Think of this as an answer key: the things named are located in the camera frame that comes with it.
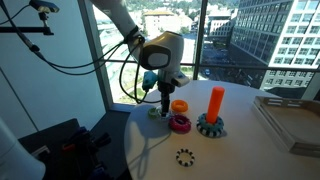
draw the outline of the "white table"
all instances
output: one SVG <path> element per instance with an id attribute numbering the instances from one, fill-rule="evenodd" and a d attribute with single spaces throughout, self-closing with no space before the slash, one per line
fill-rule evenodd
<path id="1" fill-rule="evenodd" d="M 198 116 L 207 111 L 211 90 L 223 86 L 225 95 L 219 116 L 226 135 L 207 138 L 196 129 Z M 151 93 L 152 100 L 160 98 Z M 170 96 L 189 104 L 186 116 L 192 121 L 188 134 L 176 134 L 163 122 L 150 120 L 147 111 L 157 105 L 139 105 L 130 114 L 125 128 L 125 153 L 133 179 L 320 179 L 320 159 L 299 156 L 280 148 L 267 133 L 256 113 L 255 96 L 269 93 L 237 84 L 192 81 Z M 181 148 L 195 156 L 191 167 L 175 159 Z"/>

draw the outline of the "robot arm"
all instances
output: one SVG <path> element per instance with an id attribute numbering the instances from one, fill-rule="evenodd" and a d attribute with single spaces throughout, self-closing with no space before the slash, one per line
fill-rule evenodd
<path id="1" fill-rule="evenodd" d="M 127 11 L 125 0 L 91 0 L 116 25 L 127 40 L 129 50 L 141 43 L 143 35 Z M 180 71 L 184 41 L 179 34 L 166 31 L 157 38 L 143 43 L 134 52 L 133 57 L 148 70 L 158 70 L 158 89 L 161 92 L 162 116 L 169 109 L 169 94 L 175 86 L 181 87 L 189 82 Z"/>

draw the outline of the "white wall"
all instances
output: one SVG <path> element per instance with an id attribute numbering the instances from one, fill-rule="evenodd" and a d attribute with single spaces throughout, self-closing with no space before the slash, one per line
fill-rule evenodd
<path id="1" fill-rule="evenodd" d="M 4 2 L 11 15 L 29 3 L 28 0 Z M 48 60 L 57 64 L 72 66 L 91 62 L 78 2 L 50 2 L 60 8 L 59 13 L 49 14 L 49 25 L 55 35 L 44 36 L 37 33 L 26 34 L 27 37 L 40 47 Z M 0 22 L 6 20 L 4 17 L 0 10 Z M 24 10 L 14 21 L 17 26 L 42 26 L 38 13 L 31 7 Z M 91 129 L 105 114 L 94 73 L 86 76 L 61 74 L 38 59 L 13 33 L 0 33 L 0 55 L 0 67 L 40 130 L 71 118 L 77 118 L 80 125 Z M 25 117 L 20 118 L 15 113 L 14 109 L 21 108 L 17 107 L 18 103 L 3 101 L 7 92 L 8 88 L 1 84 L 0 107 L 8 106 L 9 110 L 0 111 L 0 116 L 5 122 L 10 121 L 7 124 L 16 136 L 25 136 L 30 131 L 24 131 L 24 134 L 19 131 L 22 132 L 30 122 L 25 122 Z"/>

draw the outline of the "city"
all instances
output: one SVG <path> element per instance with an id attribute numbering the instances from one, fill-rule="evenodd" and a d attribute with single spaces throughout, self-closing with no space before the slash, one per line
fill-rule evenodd
<path id="1" fill-rule="evenodd" d="M 318 0 L 208 1 L 198 79 L 233 82 L 282 97 L 301 98 L 313 78 L 312 70 L 320 64 L 318 4 Z M 201 1 L 130 0 L 127 5 L 147 39 L 164 31 L 183 35 L 181 70 L 192 78 Z M 123 37 L 107 16 L 98 11 L 95 14 L 106 52 Z M 124 60 L 127 54 L 123 46 L 111 59 Z M 119 83 L 121 66 L 107 63 L 111 84 Z M 125 72 L 131 73 L 124 73 L 123 79 L 130 84 L 136 65 L 127 66 Z M 114 100 L 126 103 L 121 101 L 124 94 L 119 94 L 117 86 L 113 86 Z"/>

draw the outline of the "orange cylinder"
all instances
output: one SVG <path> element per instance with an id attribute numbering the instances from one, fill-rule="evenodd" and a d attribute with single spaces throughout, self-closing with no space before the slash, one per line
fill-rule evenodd
<path id="1" fill-rule="evenodd" d="M 220 110 L 220 105 L 224 95 L 224 88 L 216 86 L 212 88 L 211 98 L 209 102 L 206 122 L 215 124 Z"/>

